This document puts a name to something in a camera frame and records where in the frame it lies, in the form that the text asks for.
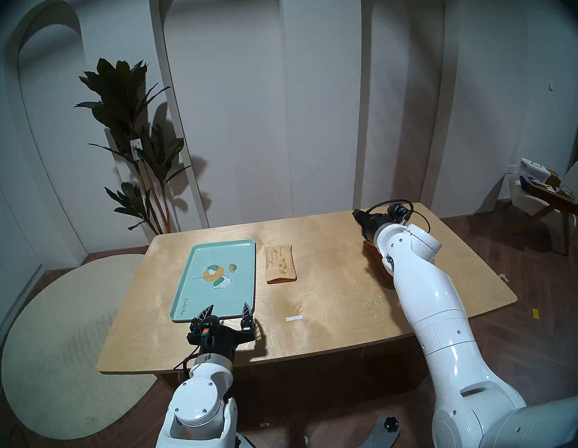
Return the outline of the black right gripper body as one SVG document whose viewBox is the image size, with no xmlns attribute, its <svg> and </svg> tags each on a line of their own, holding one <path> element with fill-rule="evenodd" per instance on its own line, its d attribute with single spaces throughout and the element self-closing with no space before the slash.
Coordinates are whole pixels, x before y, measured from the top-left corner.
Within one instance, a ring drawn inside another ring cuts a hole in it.
<svg viewBox="0 0 578 448">
<path fill-rule="evenodd" d="M 354 220 L 361 227 L 363 238 L 368 242 L 373 242 L 380 228 L 385 224 L 404 225 L 411 217 L 413 212 L 412 204 L 408 207 L 405 205 L 388 206 L 386 212 L 378 213 L 371 211 L 362 211 L 355 209 L 352 211 Z"/>
</svg>

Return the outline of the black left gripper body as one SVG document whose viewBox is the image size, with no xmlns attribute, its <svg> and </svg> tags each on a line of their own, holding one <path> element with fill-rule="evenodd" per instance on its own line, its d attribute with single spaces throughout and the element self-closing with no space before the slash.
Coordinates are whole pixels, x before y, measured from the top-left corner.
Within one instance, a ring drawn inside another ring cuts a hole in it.
<svg viewBox="0 0 578 448">
<path fill-rule="evenodd" d="M 202 333 L 187 334 L 188 343 L 197 348 L 196 357 L 206 354 L 234 357 L 238 346 L 254 341 L 251 330 L 235 330 L 217 319 L 205 320 Z"/>
</svg>

